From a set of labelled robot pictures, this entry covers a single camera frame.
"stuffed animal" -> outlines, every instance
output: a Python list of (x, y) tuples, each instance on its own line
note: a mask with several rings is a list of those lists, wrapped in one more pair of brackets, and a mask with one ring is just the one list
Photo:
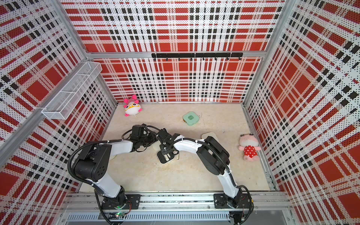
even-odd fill
[(137, 99), (136, 95), (132, 95), (131, 99), (124, 99), (124, 102), (126, 103), (126, 105), (124, 105), (125, 116), (136, 115), (141, 112), (142, 108)]
[(260, 151), (261, 147), (253, 134), (240, 135), (239, 144), (239, 150), (244, 151), (245, 161), (259, 161), (260, 157), (256, 151)]

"pink plush toy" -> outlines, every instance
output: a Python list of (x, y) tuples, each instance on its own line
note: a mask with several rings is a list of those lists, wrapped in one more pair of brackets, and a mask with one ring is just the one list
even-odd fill
[(259, 161), (260, 157), (256, 151), (260, 151), (261, 147), (253, 134), (240, 135), (239, 144), (239, 150), (244, 151), (245, 161)]
[(132, 95), (131, 99), (124, 99), (124, 102), (126, 103), (126, 105), (124, 105), (125, 116), (136, 115), (141, 112), (142, 108), (137, 99), (136, 95)]

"red polka dot dress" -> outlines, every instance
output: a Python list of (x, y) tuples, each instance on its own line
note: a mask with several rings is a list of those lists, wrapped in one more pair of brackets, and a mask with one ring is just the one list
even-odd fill
[(257, 156), (257, 152), (254, 148), (254, 146), (248, 145), (244, 149), (244, 155), (249, 156), (250, 158)]

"vent grille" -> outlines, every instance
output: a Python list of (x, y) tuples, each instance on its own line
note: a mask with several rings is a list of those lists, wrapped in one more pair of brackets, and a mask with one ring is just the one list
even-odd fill
[[(97, 221), (100, 213), (71, 213), (68, 221)], [(211, 221), (230, 220), (228, 211), (216, 212), (132, 212), (114, 221)]]

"black cable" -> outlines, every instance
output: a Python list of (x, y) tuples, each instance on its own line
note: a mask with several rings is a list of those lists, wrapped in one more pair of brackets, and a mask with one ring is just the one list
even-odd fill
[(93, 185), (93, 182), (91, 181), (88, 181), (88, 180), (85, 180), (81, 177), (78, 177), (74, 171), (72, 171), (71, 169), (71, 164), (72, 164), (72, 161), (75, 157), (75, 155), (80, 152), (82, 149), (84, 149), (85, 147), (87, 146), (90, 146), (90, 145), (94, 145), (94, 144), (106, 144), (106, 143), (114, 143), (114, 142), (120, 142), (122, 141), (122, 139), (118, 139), (118, 140), (110, 140), (110, 141), (92, 141), (92, 142), (88, 142), (86, 144), (84, 144), (83, 146), (81, 146), (80, 148), (78, 148), (77, 150), (75, 150), (71, 156), (69, 157), (69, 161), (67, 162), (67, 170), (69, 172), (69, 174), (75, 179), (75, 180), (78, 180), (80, 182), (83, 182), (83, 183), (86, 183), (86, 184), (89, 184), (89, 185)]
[(157, 128), (157, 127), (154, 127), (154, 126), (147, 126), (147, 127), (150, 127), (150, 128), (154, 128), (154, 129), (156, 129), (156, 130), (158, 130), (158, 131), (160, 131), (160, 129), (159, 128)]
[(95, 192), (95, 198), (96, 198), (96, 202), (98, 203), (98, 207), (99, 207), (100, 213), (101, 213), (101, 215), (103, 216), (103, 218), (106, 220), (106, 222), (108, 222), (108, 224), (110, 224), (110, 225), (120, 225), (120, 224), (123, 223), (123, 221), (119, 221), (119, 222), (117, 222), (117, 221), (114, 221), (114, 222), (110, 221), (110, 220), (108, 219), (108, 217), (105, 215), (103, 209), (101, 208), (100, 201), (99, 201), (99, 196), (98, 196), (98, 194), (97, 194), (96, 192)]
[(131, 132), (131, 131), (132, 131), (132, 129), (131, 129), (131, 130), (128, 130), (128, 131), (125, 132), (123, 135), (121, 135), (121, 139), (125, 139), (124, 136), (125, 136), (127, 133)]
[[(180, 139), (177, 139), (176, 141), (174, 141), (173, 143), (171, 143), (167, 148), (172, 147), (174, 144), (176, 144), (177, 142), (182, 141), (182, 140), (193, 141), (196, 143), (196, 140), (192, 139), (192, 138), (180, 138)], [(205, 143), (203, 141), (197, 141), (197, 143), (205, 145), (208, 149), (210, 149), (210, 151), (212, 151), (212, 153), (219, 159), (219, 161), (225, 167), (226, 171), (228, 173), (230, 173), (230, 169), (229, 169), (228, 165), (223, 161), (223, 159), (220, 157), (220, 155), (210, 145), (208, 145), (207, 143)]]
[[(246, 190), (248, 196), (249, 196), (249, 212), (246, 214), (244, 220), (242, 220), (242, 216), (241, 216), (241, 218), (240, 218), (241, 222), (240, 222), (240, 223), (237, 223), (237, 224), (234, 224), (234, 225), (240, 225), (240, 224), (243, 224), (243, 223), (249, 218), (249, 215), (253, 212), (253, 210), (254, 210), (254, 203), (253, 203), (253, 201), (252, 201), (250, 192), (249, 192), (249, 190), (247, 189), (247, 187), (245, 187), (244, 185), (239, 185), (239, 186), (236, 186), (236, 187), (239, 188), (239, 191), (241, 191), (241, 188), (244, 188), (244, 189)], [(234, 214), (236, 215), (237, 213), (239, 213), (239, 212), (237, 212), (237, 211), (236, 211), (236, 212), (231, 212), (231, 213), (230, 213), (230, 216), (234, 218), (234, 216), (232, 216), (232, 215), (234, 215)]]
[(142, 150), (142, 151), (136, 150), (136, 152), (143, 152), (143, 151), (145, 151), (147, 148), (148, 148), (148, 147), (146, 146), (146, 148), (145, 148), (144, 150)]
[(158, 141), (160, 142), (161, 147), (163, 149), (165, 149), (165, 146), (164, 146), (162, 140), (160, 139), (160, 136), (157, 133), (153, 132), (152, 130), (148, 129), (148, 127), (155, 128), (155, 129), (158, 129), (158, 128), (153, 127), (153, 126), (147, 126), (147, 125), (145, 126), (145, 129), (148, 130), (150, 133), (154, 134), (156, 139), (158, 139)]

